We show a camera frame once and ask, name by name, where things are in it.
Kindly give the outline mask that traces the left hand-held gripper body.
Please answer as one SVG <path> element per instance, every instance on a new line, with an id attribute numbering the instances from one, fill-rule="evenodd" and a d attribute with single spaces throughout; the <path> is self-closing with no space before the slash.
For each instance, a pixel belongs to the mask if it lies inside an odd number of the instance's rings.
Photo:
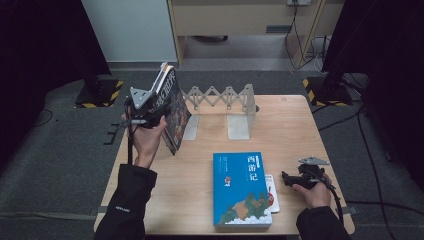
<path id="1" fill-rule="evenodd" d="M 129 113 L 132 124 L 138 124 L 145 128 L 154 126 L 154 97 L 155 93 L 150 90 L 130 88 Z"/>

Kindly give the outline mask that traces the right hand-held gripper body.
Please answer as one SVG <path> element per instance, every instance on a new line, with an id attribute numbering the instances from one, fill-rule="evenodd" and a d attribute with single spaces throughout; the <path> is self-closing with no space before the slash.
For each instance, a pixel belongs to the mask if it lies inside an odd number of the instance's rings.
<path id="1" fill-rule="evenodd" d="M 315 156 L 299 159 L 298 171 L 301 174 L 299 185 L 312 189 L 317 182 L 323 181 L 325 170 L 320 165 L 329 165 L 329 162 Z"/>

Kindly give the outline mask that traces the dark illustrated magazine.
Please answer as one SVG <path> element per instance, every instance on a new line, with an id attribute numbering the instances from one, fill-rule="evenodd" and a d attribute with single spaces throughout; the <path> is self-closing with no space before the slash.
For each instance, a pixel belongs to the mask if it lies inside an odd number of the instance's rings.
<path id="1" fill-rule="evenodd" d="M 176 71 L 173 70 L 175 83 L 170 91 L 171 113 L 165 116 L 167 128 L 162 133 L 162 137 L 172 155 L 180 149 L 186 126 L 190 120 L 191 113 L 188 110 L 182 91 L 176 77 Z"/>

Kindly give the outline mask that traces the blue book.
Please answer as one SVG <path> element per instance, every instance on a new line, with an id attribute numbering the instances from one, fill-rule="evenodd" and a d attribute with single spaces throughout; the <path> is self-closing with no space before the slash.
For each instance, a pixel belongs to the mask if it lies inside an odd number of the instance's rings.
<path id="1" fill-rule="evenodd" d="M 215 227 L 271 226 L 260 152 L 213 154 L 213 224 Z"/>

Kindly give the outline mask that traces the expandable metal bookend rack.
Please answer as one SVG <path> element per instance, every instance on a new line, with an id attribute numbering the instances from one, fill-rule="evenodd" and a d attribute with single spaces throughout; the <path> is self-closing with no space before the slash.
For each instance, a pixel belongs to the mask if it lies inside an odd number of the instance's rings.
<path id="1" fill-rule="evenodd" d="M 214 86 L 210 86 L 204 92 L 199 87 L 193 86 L 182 94 L 184 100 L 190 103 L 195 111 L 199 111 L 203 103 L 211 108 L 224 107 L 229 140 L 250 139 L 256 113 L 259 111 L 252 84 L 246 84 L 239 92 L 232 86 L 227 86 L 222 92 Z"/>

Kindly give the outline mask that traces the person's right hand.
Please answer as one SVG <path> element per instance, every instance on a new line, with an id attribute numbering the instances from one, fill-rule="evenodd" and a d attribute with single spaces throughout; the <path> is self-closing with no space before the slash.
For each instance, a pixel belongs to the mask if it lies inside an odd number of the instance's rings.
<path id="1" fill-rule="evenodd" d="M 293 184 L 292 188 L 304 197 L 309 209 L 331 205 L 331 191 L 322 182 L 317 183 L 312 189 L 306 189 L 298 184 Z"/>

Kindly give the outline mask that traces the person's left hand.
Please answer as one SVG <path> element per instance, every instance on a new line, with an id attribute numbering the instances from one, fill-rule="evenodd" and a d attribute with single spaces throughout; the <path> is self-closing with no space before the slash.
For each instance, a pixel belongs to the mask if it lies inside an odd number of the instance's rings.
<path id="1" fill-rule="evenodd" d="M 162 116 L 157 126 L 149 129 L 132 124 L 130 133 L 133 139 L 133 146 L 137 155 L 133 160 L 133 164 L 138 167 L 149 169 L 154 161 L 157 150 L 160 145 L 161 135 L 167 127 L 166 118 Z"/>

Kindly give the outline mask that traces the white caterpillar picture book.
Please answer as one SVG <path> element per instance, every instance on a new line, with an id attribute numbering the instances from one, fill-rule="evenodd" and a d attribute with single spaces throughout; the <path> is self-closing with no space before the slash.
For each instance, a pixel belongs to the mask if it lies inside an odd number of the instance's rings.
<path id="1" fill-rule="evenodd" d="M 274 183 L 274 177 L 271 174 L 265 175 L 266 186 L 268 190 L 269 209 L 271 213 L 278 213 L 280 211 L 280 205 L 278 200 L 278 194 Z"/>

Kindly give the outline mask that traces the black yellow-striped stand base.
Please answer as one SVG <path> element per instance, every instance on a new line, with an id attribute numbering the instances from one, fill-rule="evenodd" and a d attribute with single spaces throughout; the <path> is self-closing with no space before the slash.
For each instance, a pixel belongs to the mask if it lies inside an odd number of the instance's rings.
<path id="1" fill-rule="evenodd" d="M 123 81 L 119 79 L 97 79 L 96 85 L 84 83 L 74 106 L 76 108 L 110 107 L 115 103 Z"/>
<path id="2" fill-rule="evenodd" d="M 302 83 L 313 106 L 349 106 L 352 104 L 349 92 L 342 85 L 340 73 L 307 77 Z"/>

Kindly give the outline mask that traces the black floor tape mark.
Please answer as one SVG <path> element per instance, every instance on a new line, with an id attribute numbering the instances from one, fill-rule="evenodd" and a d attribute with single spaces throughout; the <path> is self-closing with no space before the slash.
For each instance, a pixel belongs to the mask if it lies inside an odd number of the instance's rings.
<path id="1" fill-rule="evenodd" d="M 110 137 L 110 139 L 103 143 L 103 145 L 113 145 L 116 139 L 117 134 L 119 131 L 123 128 L 123 124 L 120 123 L 113 123 L 111 126 L 114 128 L 112 131 L 107 132 L 107 136 Z"/>

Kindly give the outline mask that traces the white cabinet panel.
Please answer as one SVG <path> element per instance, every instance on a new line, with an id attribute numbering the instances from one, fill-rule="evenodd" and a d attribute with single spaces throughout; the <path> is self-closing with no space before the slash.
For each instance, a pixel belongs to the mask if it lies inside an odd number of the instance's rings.
<path id="1" fill-rule="evenodd" d="M 108 62 L 176 62 L 167 0 L 82 0 Z"/>

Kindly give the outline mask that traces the black curtain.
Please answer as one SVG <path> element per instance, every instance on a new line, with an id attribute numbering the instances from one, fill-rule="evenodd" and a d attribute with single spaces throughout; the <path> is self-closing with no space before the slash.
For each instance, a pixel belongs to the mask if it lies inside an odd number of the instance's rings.
<path id="1" fill-rule="evenodd" d="M 368 76 L 376 128 L 424 188 L 424 0 L 345 0 L 324 70 Z"/>
<path id="2" fill-rule="evenodd" d="M 9 165 L 53 89 L 109 74 L 82 0 L 0 0 L 0 171 Z"/>

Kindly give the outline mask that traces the light wooden desk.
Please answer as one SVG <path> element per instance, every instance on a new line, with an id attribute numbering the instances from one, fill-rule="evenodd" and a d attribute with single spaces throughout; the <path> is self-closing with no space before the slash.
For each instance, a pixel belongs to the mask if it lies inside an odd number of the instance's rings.
<path id="1" fill-rule="evenodd" d="M 285 34 L 297 66 L 317 36 L 333 34 L 345 0 L 312 0 L 287 6 L 286 0 L 167 0 L 177 59 L 184 59 L 189 36 Z"/>

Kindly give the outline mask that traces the long grey tape strip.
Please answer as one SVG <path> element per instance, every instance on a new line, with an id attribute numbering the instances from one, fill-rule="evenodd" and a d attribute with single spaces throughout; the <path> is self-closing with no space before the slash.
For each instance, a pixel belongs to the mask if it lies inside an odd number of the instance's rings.
<path id="1" fill-rule="evenodd" d="M 0 218 L 45 218 L 60 220 L 94 221 L 98 214 L 103 214 L 106 206 L 99 206 L 88 214 L 53 213 L 53 212 L 0 212 Z"/>

